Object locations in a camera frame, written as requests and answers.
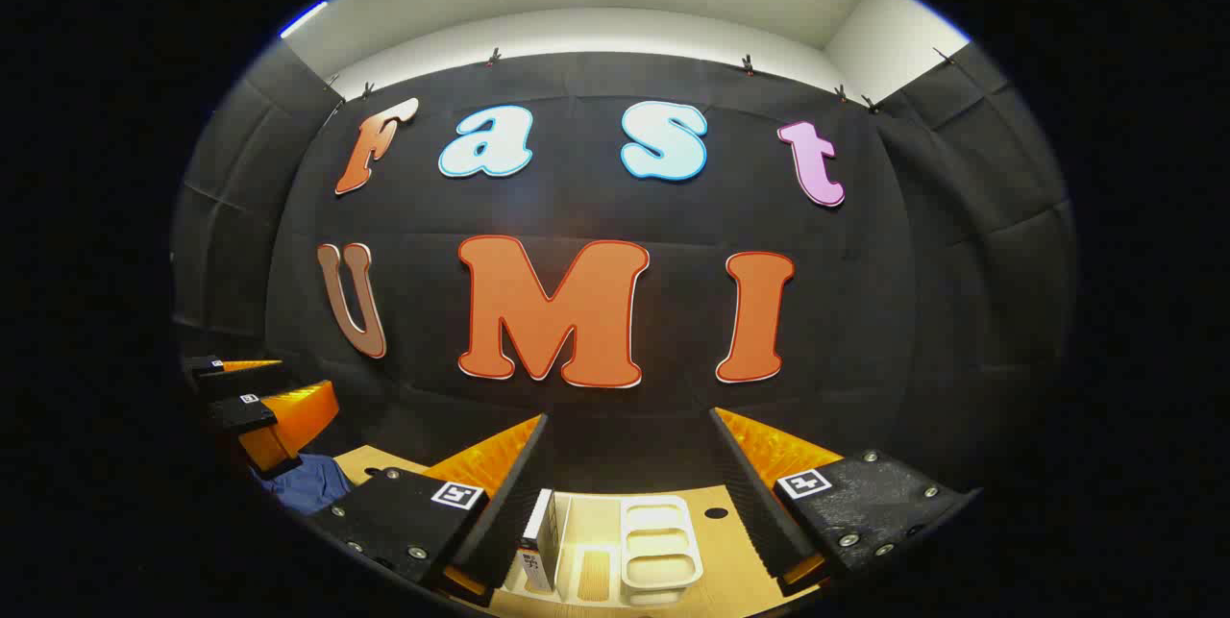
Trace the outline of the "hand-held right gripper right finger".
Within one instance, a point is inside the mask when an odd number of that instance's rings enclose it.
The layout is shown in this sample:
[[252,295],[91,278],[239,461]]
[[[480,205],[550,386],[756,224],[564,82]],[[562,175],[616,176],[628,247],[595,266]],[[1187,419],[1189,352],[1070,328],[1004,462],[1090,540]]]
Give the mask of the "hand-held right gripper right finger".
[[785,595],[870,582],[975,504],[883,449],[839,455],[712,407],[713,458],[770,579]]

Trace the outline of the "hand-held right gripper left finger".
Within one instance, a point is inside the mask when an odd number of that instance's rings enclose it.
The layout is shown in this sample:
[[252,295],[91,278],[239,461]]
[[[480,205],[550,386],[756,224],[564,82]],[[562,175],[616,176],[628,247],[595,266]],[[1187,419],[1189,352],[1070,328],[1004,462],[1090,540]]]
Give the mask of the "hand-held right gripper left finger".
[[549,423],[538,415],[423,472],[379,467],[308,524],[399,584],[488,606],[539,497]]

